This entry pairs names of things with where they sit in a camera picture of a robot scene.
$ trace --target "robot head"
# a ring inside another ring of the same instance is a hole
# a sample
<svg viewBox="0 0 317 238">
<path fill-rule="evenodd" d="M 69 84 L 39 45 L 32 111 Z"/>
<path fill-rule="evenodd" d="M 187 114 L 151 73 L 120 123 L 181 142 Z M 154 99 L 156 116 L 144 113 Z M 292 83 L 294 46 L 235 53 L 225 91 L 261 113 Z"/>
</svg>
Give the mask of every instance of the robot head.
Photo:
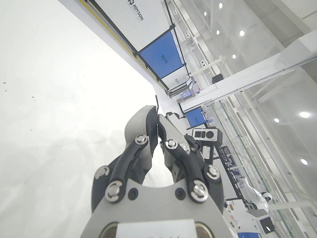
<svg viewBox="0 0 317 238">
<path fill-rule="evenodd" d="M 263 192 L 261 193 L 262 194 L 262 197 L 268 202 L 268 201 L 271 201 L 272 200 L 272 195 L 268 192 Z"/>
</svg>

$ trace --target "white label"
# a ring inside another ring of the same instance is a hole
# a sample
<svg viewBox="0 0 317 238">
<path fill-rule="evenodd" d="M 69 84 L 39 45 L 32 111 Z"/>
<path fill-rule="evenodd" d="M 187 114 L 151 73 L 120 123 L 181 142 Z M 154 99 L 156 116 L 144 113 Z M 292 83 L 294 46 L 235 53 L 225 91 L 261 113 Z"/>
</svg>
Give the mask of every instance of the white label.
<svg viewBox="0 0 317 238">
<path fill-rule="evenodd" d="M 119 223 L 116 238 L 196 238 L 193 219 Z"/>
<path fill-rule="evenodd" d="M 95 1 L 138 51 L 169 29 L 161 0 Z"/>
</svg>

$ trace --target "humanoid robot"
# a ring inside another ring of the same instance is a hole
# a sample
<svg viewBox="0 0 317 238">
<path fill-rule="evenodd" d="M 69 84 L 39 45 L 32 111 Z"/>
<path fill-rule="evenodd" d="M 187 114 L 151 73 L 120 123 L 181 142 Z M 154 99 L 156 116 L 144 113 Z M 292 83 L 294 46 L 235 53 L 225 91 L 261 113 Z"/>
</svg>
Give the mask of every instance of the humanoid robot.
<svg viewBox="0 0 317 238">
<path fill-rule="evenodd" d="M 269 192 L 260 193 L 254 189 L 247 177 L 240 178 L 238 185 L 242 191 L 243 197 L 247 198 L 247 205 L 250 210 L 264 209 L 269 211 L 267 202 L 272 200 L 272 195 Z"/>
</svg>

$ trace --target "black box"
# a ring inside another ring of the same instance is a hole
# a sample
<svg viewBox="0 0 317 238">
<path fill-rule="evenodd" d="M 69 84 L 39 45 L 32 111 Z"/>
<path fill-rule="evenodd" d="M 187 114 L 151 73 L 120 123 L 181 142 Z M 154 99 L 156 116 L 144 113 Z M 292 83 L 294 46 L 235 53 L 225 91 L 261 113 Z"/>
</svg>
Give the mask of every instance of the black box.
<svg viewBox="0 0 317 238">
<path fill-rule="evenodd" d="M 212 78 L 211 82 L 212 82 L 213 84 L 215 84 L 215 83 L 217 83 L 217 82 L 219 82 L 219 81 L 221 81 L 221 80 L 223 80 L 222 74 L 217 74 L 216 76 L 214 76 L 214 77 Z"/>
</svg>

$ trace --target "silver bolt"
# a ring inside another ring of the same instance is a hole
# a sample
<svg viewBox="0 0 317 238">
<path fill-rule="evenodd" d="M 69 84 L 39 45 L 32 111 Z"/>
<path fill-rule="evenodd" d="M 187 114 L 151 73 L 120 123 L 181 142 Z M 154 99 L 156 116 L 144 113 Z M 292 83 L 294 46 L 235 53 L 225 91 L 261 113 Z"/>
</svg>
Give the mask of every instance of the silver bolt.
<svg viewBox="0 0 317 238">
<path fill-rule="evenodd" d="M 140 145 L 145 144 L 146 141 L 147 141 L 146 135 L 140 135 L 135 138 L 135 142 Z"/>
<path fill-rule="evenodd" d="M 207 186 L 200 180 L 194 180 L 194 184 L 193 191 L 190 193 L 190 195 L 195 201 L 203 203 L 208 199 Z"/>
<path fill-rule="evenodd" d="M 168 140 L 165 145 L 169 149 L 176 149 L 177 148 L 177 142 L 175 140 Z"/>
<path fill-rule="evenodd" d="M 186 144 L 181 144 L 181 147 L 183 148 L 185 152 L 187 152 L 188 154 L 190 153 L 190 149 L 188 148 Z"/>
<path fill-rule="evenodd" d="M 204 196 L 204 187 L 201 184 L 196 184 L 194 186 L 194 193 L 198 196 L 198 197 L 203 197 Z"/>
<path fill-rule="evenodd" d="M 112 185 L 110 186 L 109 190 L 108 190 L 108 195 L 110 197 L 113 197 L 115 195 L 117 195 L 120 191 L 120 187 L 119 186 L 116 186 L 116 185 Z"/>
<path fill-rule="evenodd" d="M 104 166 L 101 166 L 97 169 L 97 171 L 95 172 L 95 179 L 99 179 L 99 177 L 105 175 L 107 176 L 109 174 L 109 167 L 104 165 Z"/>
<path fill-rule="evenodd" d="M 209 168 L 209 172 L 214 177 L 217 175 L 217 169 L 216 168 Z"/>
<path fill-rule="evenodd" d="M 213 180 L 217 180 L 220 177 L 219 170 L 213 165 L 209 165 L 209 170 L 206 175 Z"/>
<path fill-rule="evenodd" d="M 107 186 L 105 198 L 108 202 L 114 203 L 119 199 L 118 194 L 120 193 L 120 186 L 122 186 L 122 182 L 119 180 L 113 181 Z"/>
</svg>

